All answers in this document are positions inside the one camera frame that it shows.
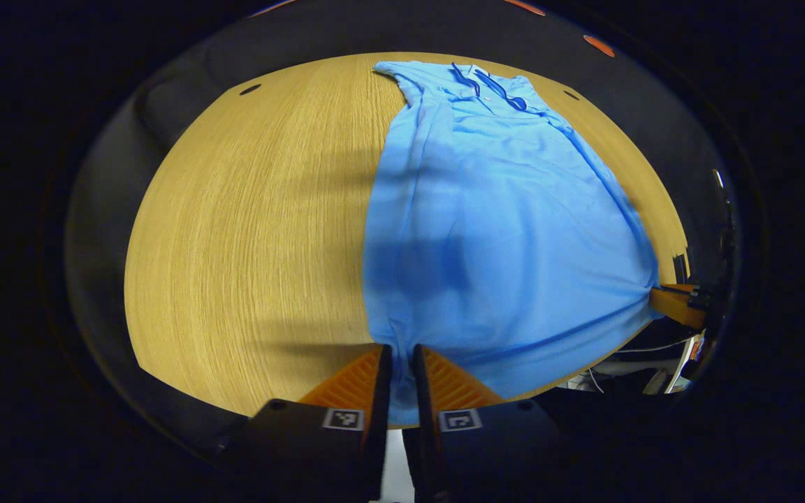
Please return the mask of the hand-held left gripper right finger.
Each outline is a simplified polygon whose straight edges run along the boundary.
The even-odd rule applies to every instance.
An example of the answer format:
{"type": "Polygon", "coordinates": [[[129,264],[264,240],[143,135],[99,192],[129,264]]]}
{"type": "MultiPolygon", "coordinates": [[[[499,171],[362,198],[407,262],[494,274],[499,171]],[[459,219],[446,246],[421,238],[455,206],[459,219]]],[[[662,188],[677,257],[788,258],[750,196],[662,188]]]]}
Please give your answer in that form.
{"type": "Polygon", "coordinates": [[[424,502],[546,502],[565,443],[533,399],[507,401],[437,350],[412,354],[419,412],[416,496],[424,502]]]}

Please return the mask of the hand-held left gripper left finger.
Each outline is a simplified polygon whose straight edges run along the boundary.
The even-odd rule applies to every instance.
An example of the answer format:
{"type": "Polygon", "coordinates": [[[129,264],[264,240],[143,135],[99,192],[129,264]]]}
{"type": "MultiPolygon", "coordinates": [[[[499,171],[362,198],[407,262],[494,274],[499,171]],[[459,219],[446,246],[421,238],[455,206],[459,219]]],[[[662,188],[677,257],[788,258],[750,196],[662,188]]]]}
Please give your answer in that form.
{"type": "Polygon", "coordinates": [[[217,461],[249,502],[380,499],[392,348],[375,346],[297,401],[228,430],[217,461]]]}

